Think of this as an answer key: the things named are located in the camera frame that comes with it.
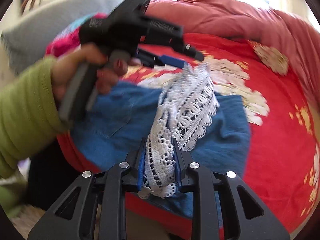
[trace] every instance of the pink blanket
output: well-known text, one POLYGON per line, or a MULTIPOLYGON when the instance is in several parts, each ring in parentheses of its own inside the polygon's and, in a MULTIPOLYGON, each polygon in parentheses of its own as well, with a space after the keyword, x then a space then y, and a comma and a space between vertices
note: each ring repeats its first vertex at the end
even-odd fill
POLYGON ((320 34, 302 19, 235 0, 155 0, 147 13, 184 25, 185 33, 245 38, 278 49, 288 57, 307 100, 320 110, 320 34))

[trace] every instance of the green sweater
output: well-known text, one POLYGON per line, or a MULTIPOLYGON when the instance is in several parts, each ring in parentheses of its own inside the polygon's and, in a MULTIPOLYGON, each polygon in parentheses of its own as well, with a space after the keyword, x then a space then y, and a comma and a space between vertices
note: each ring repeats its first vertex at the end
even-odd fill
MULTIPOLYGON (((53 57, 37 62, 0 91, 0 178, 12 176, 18 161, 39 152, 67 129, 58 118, 51 89, 54 63, 53 57)), ((0 204, 7 213, 20 200, 18 195, 21 187, 0 186, 0 204)))

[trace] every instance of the white lace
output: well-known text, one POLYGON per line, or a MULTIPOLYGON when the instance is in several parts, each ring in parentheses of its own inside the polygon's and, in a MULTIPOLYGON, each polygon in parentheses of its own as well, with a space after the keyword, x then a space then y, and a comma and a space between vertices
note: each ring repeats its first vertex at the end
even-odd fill
POLYGON ((163 198, 176 193, 172 138, 176 138, 179 149, 192 150, 211 125, 217 107, 206 64, 195 69, 186 65, 164 87, 147 140, 146 182, 140 197, 146 198, 151 193, 163 198))

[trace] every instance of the light blue fabric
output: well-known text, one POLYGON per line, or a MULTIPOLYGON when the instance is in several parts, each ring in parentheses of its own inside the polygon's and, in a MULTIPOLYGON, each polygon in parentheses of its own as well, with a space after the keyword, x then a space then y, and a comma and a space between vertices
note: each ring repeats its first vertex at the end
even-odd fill
MULTIPOLYGON (((101 170, 123 161, 147 137, 156 115, 160 89, 119 82, 107 96, 99 96, 92 111, 71 131, 77 149, 101 170)), ((244 173, 250 143, 249 125, 240 96, 216 95, 220 108, 206 135, 192 150, 194 161, 220 173, 244 173)), ((178 215, 192 217, 192 194, 171 198, 150 196, 154 205, 178 215)))

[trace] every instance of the gray headboard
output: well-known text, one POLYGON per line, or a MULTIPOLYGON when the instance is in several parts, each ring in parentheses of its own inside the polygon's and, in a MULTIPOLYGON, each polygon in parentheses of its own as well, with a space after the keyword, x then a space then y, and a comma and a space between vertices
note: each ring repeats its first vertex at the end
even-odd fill
POLYGON ((19 74, 44 56, 46 46, 74 20, 87 14, 109 14, 123 0, 58 0, 30 12, 14 27, 4 30, 10 68, 19 74))

